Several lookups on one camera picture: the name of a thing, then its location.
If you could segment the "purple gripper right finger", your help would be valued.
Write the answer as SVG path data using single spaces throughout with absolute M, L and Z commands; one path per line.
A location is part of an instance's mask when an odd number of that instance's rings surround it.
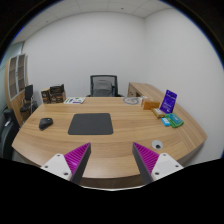
M 169 154 L 158 154 L 136 142 L 133 143 L 132 153 L 144 185 L 183 169 Z

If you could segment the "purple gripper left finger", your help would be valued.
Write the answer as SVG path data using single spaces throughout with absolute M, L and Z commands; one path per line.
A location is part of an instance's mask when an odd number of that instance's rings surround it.
M 86 143 L 69 153 L 55 154 L 42 169 L 79 185 L 91 154 L 91 143 Z

